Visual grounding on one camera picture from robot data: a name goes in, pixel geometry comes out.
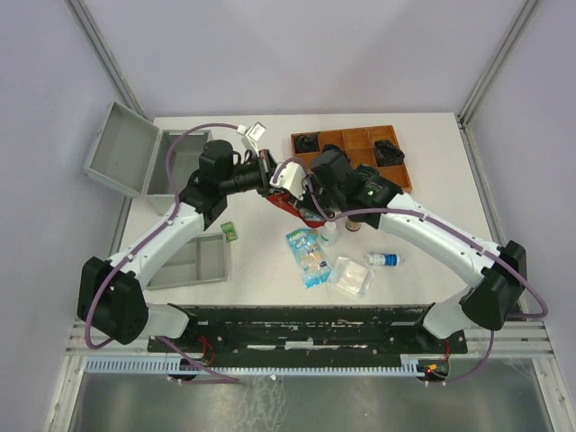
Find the red first aid pouch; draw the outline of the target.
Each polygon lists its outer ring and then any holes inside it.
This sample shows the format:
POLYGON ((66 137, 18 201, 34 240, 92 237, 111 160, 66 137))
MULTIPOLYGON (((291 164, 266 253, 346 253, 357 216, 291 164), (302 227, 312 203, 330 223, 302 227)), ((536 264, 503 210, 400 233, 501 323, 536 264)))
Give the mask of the red first aid pouch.
POLYGON ((326 222, 307 193, 302 200, 298 200, 286 191, 273 192, 266 199, 273 206, 288 212, 311 229, 317 229, 326 222))

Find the white gauze packet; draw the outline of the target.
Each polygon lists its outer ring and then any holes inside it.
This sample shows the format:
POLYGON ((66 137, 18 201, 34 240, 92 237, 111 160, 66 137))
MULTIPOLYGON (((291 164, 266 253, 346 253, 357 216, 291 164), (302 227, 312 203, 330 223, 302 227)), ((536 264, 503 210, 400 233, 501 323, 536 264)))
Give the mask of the white gauze packet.
POLYGON ((348 257, 339 256, 332 267, 327 285, 332 291, 360 299, 365 297, 374 278, 373 269, 348 257))

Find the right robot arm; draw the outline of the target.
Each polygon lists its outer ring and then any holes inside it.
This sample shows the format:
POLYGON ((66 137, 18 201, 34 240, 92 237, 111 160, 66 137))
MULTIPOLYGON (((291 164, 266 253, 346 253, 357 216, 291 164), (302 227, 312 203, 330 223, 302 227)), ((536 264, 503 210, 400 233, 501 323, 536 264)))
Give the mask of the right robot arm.
POLYGON ((413 329, 420 350, 433 352, 473 325, 498 331, 514 315, 527 278, 527 253, 520 244, 500 245, 458 229, 375 168, 352 166, 334 147, 310 163, 310 173, 308 196, 324 215, 343 216, 404 239, 464 281, 461 292, 433 303, 413 329))

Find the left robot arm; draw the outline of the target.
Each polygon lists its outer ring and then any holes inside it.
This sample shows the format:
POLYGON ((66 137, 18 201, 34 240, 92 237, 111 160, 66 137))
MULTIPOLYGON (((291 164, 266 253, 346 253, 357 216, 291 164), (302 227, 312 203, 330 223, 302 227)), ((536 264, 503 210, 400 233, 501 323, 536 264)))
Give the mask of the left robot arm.
POLYGON ((266 195, 276 168, 267 149, 251 150, 239 162, 229 142, 208 142, 198 168, 178 191, 168 213, 124 250, 102 260, 92 257, 82 267, 77 316, 85 323, 85 342, 96 349, 91 330, 128 345, 140 336, 167 337, 188 351, 199 340, 191 316, 170 304, 153 304, 143 290, 152 277, 186 243, 202 235, 224 212, 232 194, 252 190, 266 195))

